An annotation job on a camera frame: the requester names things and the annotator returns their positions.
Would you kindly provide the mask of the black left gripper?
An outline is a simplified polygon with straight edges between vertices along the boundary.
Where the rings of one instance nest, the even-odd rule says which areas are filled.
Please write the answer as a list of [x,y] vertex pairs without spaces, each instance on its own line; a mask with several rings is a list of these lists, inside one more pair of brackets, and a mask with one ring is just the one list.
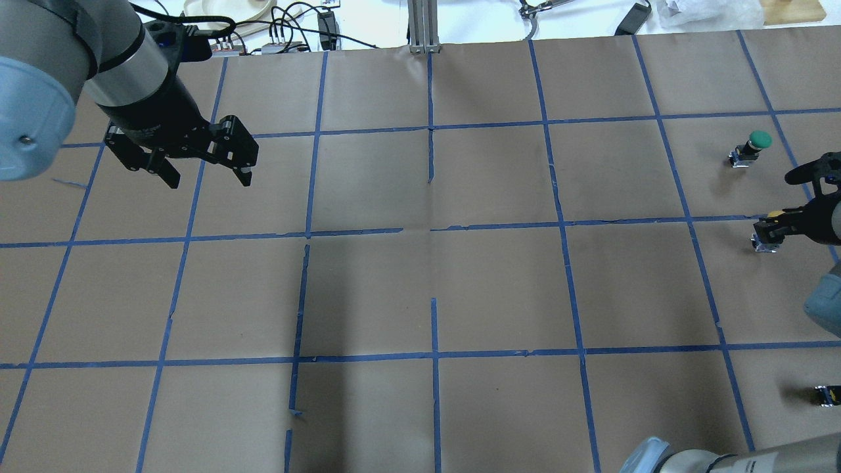
[[198,112],[144,131],[130,131],[111,121],[103,142],[126,170],[155,175],[169,189],[177,189],[181,180],[172,162],[189,159],[226,167],[243,187],[249,187],[259,154],[256,139],[239,116],[211,123]]

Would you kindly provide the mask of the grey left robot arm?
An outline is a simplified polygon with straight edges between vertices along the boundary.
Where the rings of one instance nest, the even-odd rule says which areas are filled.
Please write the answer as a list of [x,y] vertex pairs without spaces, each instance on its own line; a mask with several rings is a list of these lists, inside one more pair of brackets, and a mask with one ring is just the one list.
[[259,146],[236,116],[205,119],[178,77],[235,30],[223,16],[174,17],[129,1],[3,1],[2,180],[52,166],[87,94],[109,119],[105,146],[129,171],[176,189],[173,160],[199,159],[252,182]]

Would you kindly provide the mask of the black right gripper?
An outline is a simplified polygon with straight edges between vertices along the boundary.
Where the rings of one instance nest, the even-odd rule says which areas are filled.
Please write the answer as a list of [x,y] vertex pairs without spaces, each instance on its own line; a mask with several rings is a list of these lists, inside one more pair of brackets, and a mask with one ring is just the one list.
[[828,152],[784,175],[787,185],[811,183],[814,198],[805,206],[784,208],[780,222],[784,239],[804,235],[818,244],[840,245],[840,153]]

